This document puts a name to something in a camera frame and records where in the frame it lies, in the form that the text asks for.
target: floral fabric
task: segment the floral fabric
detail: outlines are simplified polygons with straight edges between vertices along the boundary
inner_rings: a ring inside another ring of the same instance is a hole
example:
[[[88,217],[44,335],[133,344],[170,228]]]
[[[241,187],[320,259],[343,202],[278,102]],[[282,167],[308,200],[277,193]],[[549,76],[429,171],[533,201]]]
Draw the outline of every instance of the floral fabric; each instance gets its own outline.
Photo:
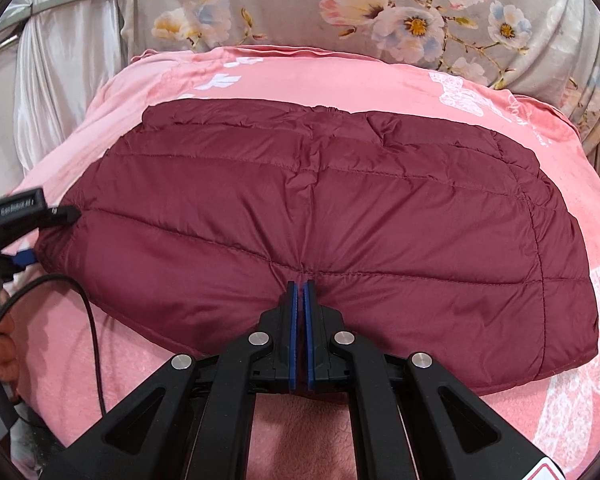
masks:
[[[314,46],[510,89],[576,124],[600,176],[600,12],[591,0],[120,0],[129,57]]]

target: pink blanket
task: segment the pink blanket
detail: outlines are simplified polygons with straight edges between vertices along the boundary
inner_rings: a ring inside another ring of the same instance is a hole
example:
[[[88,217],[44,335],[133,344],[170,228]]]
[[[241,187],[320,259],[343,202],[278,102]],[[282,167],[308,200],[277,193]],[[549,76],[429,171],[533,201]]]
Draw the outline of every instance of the pink blanket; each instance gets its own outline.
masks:
[[[192,96],[439,117],[480,124],[520,142],[534,150],[580,223],[600,313],[600,180],[576,130],[553,107],[533,99],[407,65],[308,48],[149,52],[101,89],[84,123],[18,189],[42,185],[49,203],[57,203],[91,162],[139,123],[148,105]],[[35,237],[30,235],[15,249],[30,246]],[[16,286],[37,272],[26,272]],[[75,294],[51,285],[22,303],[14,312],[24,364],[20,392],[59,439],[70,444],[99,416],[83,307]],[[95,315],[111,407],[169,353],[97,308]],[[600,354],[576,370],[485,400],[551,456],[568,479],[577,478],[600,449]],[[348,480],[355,478],[354,471],[346,408],[293,396],[258,398],[250,480]]]

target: quilted fabric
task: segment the quilted fabric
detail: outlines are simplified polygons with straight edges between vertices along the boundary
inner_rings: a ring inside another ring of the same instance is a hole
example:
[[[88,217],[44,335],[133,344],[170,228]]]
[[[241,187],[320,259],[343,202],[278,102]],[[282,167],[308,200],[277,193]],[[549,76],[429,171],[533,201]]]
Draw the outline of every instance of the quilted fabric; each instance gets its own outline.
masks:
[[[47,271],[146,338],[222,350],[287,280],[385,352],[478,394],[588,362],[598,313],[578,223],[531,150],[481,126],[260,100],[148,108],[68,191]]]

